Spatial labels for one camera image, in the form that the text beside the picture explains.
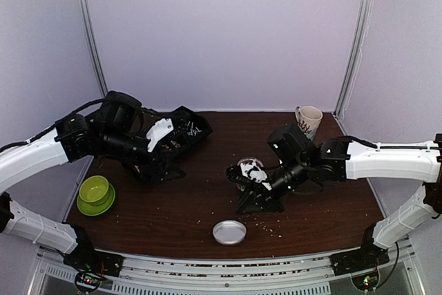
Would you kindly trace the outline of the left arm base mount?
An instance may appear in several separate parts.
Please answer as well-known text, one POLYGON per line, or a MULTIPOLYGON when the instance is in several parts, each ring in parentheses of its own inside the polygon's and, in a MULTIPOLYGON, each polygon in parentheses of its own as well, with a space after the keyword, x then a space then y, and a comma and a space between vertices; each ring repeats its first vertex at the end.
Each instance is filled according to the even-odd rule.
POLYGON ((124 262, 123 256, 96 250, 85 241, 80 241, 70 253, 61 253, 61 256, 64 264, 100 277, 118 277, 124 262))

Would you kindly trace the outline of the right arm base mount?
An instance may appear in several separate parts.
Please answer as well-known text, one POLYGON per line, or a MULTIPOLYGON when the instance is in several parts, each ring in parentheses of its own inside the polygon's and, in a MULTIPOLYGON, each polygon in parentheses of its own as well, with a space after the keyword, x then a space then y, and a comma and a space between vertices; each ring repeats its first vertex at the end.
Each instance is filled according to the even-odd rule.
POLYGON ((358 249, 332 254, 329 259, 335 276, 374 269, 390 261, 389 247, 382 247, 373 238, 364 238, 358 249))

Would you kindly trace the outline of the clear plastic jar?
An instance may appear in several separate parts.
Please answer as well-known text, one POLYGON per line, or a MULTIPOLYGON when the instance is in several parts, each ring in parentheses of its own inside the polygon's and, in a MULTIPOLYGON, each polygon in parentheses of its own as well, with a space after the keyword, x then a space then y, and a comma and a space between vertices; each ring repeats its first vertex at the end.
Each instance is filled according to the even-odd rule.
POLYGON ((251 183, 261 183, 268 177, 264 164, 257 158, 245 157, 238 161, 241 174, 251 183))

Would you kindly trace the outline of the black three-compartment candy tray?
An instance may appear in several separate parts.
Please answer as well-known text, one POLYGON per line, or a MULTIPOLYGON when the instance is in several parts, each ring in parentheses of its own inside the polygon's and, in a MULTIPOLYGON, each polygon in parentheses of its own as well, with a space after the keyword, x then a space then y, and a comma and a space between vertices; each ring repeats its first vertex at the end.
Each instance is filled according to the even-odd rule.
POLYGON ((150 153, 151 160, 124 165, 124 168, 129 170, 136 179, 149 185, 185 177, 186 172, 181 170, 174 160, 213 132, 205 117, 185 106, 180 106, 169 114, 163 113, 159 117, 154 117, 150 127, 143 128, 138 136, 146 139, 144 134, 147 130, 162 118, 172 119, 173 131, 157 143, 153 152, 150 153))

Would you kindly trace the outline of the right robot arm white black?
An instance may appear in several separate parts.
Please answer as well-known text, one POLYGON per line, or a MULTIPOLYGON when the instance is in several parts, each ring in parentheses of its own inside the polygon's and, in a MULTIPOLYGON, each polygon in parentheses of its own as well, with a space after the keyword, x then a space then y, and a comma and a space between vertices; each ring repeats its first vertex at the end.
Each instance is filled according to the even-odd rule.
POLYGON ((283 212, 281 199, 306 181, 318 185, 363 178, 417 180, 422 185, 393 214, 365 230, 354 262, 366 269, 382 251, 429 219, 441 215, 441 136, 413 144, 371 143, 353 136, 316 145, 296 125, 275 130, 267 144, 280 164, 268 173, 259 161, 244 158, 226 170, 242 195, 238 214, 283 212))

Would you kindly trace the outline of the round metal jar lid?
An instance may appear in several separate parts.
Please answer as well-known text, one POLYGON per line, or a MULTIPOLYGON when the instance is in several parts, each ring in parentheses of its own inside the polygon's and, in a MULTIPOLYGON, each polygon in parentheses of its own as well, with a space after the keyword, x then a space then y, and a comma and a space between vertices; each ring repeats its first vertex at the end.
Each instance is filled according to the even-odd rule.
POLYGON ((213 237, 221 245, 237 245, 247 234, 247 228, 236 220, 223 220, 213 227, 213 237))

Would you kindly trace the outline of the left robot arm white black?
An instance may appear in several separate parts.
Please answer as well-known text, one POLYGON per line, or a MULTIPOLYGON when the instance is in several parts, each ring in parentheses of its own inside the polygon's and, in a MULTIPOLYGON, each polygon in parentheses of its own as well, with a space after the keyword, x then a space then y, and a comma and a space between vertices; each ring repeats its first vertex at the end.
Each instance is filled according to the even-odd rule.
POLYGON ((173 158, 188 149, 190 111, 170 113, 144 108, 125 93, 111 91, 88 102, 35 136, 1 148, 1 232, 51 247, 85 270, 99 264, 99 254, 81 227, 35 213, 13 200, 7 190, 54 166, 86 156, 104 157, 129 165, 141 179, 156 184, 182 171, 173 158))

